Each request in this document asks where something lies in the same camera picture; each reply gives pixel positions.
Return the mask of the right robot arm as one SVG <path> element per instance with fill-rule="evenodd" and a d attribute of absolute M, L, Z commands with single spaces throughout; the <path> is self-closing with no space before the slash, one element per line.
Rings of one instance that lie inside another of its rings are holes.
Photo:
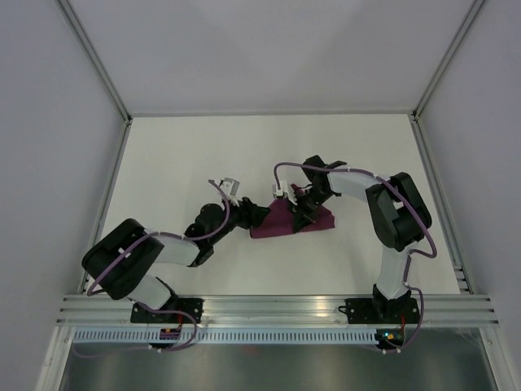
<path fill-rule="evenodd" d="M 318 210 L 331 197 L 351 196 L 368 205 L 374 233 L 383 246 L 371 310 L 380 322 L 392 322 L 409 310 L 411 289 L 406 275 L 410 257 L 423 239 L 431 241 L 432 219 L 408 173 L 382 177 L 364 169 L 349 168 L 343 161 L 326 164 L 311 156 L 300 165 L 309 187 L 296 191 L 289 201 L 292 231 L 297 233 L 318 220 Z"/>

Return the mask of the purple cloth napkin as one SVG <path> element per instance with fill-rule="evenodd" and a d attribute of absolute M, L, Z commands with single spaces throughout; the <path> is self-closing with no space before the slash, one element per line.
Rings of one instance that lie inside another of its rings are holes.
<path fill-rule="evenodd" d="M 321 187 L 321 188 L 331 190 L 329 187 Z M 250 229 L 250 237 L 252 239 L 268 239 L 268 238 L 294 235 L 294 233 L 292 232 L 292 229 L 291 229 L 292 215 L 291 215 L 291 212 L 289 211 L 289 206 L 290 206 L 290 202 L 288 200 L 274 199 L 274 201 L 269 206 L 269 208 L 271 210 L 269 216 L 264 220 L 264 222 L 260 225 L 260 227 Z"/>

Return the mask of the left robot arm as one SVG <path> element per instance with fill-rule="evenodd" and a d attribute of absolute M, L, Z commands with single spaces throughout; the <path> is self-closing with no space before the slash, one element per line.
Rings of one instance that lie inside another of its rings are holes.
<path fill-rule="evenodd" d="M 236 203 L 205 204 L 183 235 L 147 231 L 128 218 L 107 234 L 81 260 L 94 279 L 88 294 L 106 293 L 118 301 L 130 299 L 145 306 L 159 322 L 177 315 L 177 295 L 163 280 L 149 273 L 156 263 L 199 267 L 215 245 L 236 228 L 258 228 L 270 208 L 244 197 Z"/>

